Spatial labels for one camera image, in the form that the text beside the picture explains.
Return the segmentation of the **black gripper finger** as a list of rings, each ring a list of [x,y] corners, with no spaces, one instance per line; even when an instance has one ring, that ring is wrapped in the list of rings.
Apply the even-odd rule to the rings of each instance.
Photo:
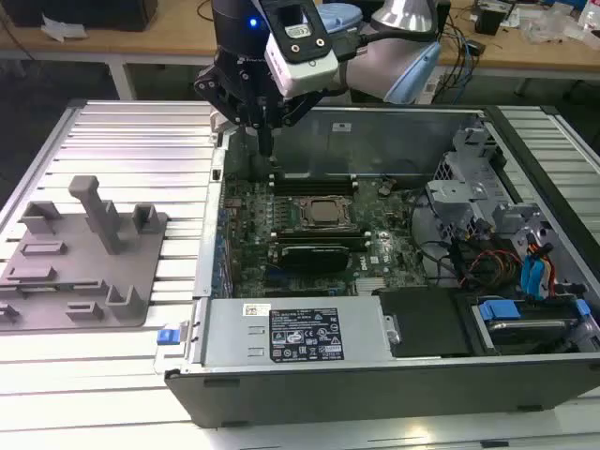
[[[291,127],[304,117],[324,97],[324,91],[310,92],[285,99],[269,98],[266,104],[266,155],[271,156],[274,149],[276,129]]]
[[[194,88],[234,125],[253,129],[260,154],[267,155],[264,112],[246,65],[235,66],[229,75],[213,65],[198,75]]]

